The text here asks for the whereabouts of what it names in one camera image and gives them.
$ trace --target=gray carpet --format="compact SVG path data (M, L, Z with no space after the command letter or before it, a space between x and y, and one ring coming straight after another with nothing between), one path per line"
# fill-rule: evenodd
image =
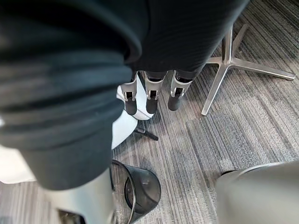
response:
M237 57L299 74L297 0L255 0L234 35L244 23L249 30ZM114 150L114 158L150 169L162 185L158 207L138 223L215 224L214 185L221 172L299 158L299 79L231 70L202 117L216 70L203 69L177 112L167 110L167 77L158 113L139 124L159 141L133 134ZM0 184L0 224L41 223L58 220L36 183Z

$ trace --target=metal bracket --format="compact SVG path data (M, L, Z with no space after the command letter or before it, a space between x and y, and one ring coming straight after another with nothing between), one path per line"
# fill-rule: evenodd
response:
M182 91L180 92L179 97L182 97L187 92L187 90L192 82L193 82L193 80L188 83L182 83L182 82L178 81L177 80L177 71L174 70L173 76L172 76L172 81L171 81L171 91L170 91L171 96L175 97L176 90L180 88L180 89L182 89Z
M137 74L138 72L135 73L135 78L133 82L130 83L124 83L121 85L121 91L122 94L125 98L125 101L129 101L131 99L132 101L136 100L136 94L137 94Z
M146 72L144 71L145 74L145 89L146 89L146 97L147 99L151 99L150 94L155 91L155 100L158 100L159 93L161 91L163 81L165 77L162 80L159 81L150 81Z

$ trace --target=chair base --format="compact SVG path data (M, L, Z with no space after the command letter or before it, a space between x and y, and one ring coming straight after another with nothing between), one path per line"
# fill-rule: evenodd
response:
M207 64L218 64L219 69L217 71L211 90L207 96L204 108L202 109L202 115L207 115L226 73L231 68L253 71L266 75L276 76L279 78L284 78L291 81L296 77L295 74L292 74L290 72L273 69L261 64L247 62L236 58L235 51L239 48L247 28L248 25L245 24L233 42L233 27L231 27L228 34L222 41L222 57L211 57L208 60Z

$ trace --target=chair leg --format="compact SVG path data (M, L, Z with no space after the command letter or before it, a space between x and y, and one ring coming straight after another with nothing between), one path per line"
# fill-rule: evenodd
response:
M204 108L202 109L201 111L201 114L206 116L211 105L212 105L212 102L217 94L217 91L223 81L223 78L225 77L227 71L228 71L229 67L226 67L224 64L220 65L218 71L217 71L217 74L216 74L216 77L215 77L215 80L213 82L213 85L211 87L211 90L206 98L206 102L205 102L205 105L204 105Z
M274 68L269 68L265 65L262 64L256 64L253 62L247 62L238 58L234 58L232 61L232 66L234 68L238 69L243 69L247 71L252 71L252 72L257 72L257 73L262 73L266 75L271 75L271 76L276 76L279 78L284 78L287 80L294 80L296 75L292 74L290 72L274 69Z
M209 60L206 62L207 64L221 64L222 58L221 57L211 57Z
M246 30L248 29L248 24L245 24L242 26L240 32L238 33L238 35L236 36L234 42L233 42L233 57L235 56L235 52L238 50L244 36L246 33Z

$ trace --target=floor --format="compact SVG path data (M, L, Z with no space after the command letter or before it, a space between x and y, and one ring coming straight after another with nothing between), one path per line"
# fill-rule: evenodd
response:
M299 2L254 0L235 33L249 24L237 57L299 74ZM208 116L200 111L217 68L206 66L177 112L167 109L167 77L153 119L140 122L157 136L132 134L114 158L159 177L161 201L139 224L215 224L214 186L220 174L299 158L299 78L293 82L231 70ZM0 184L0 224L56 224L36 183Z

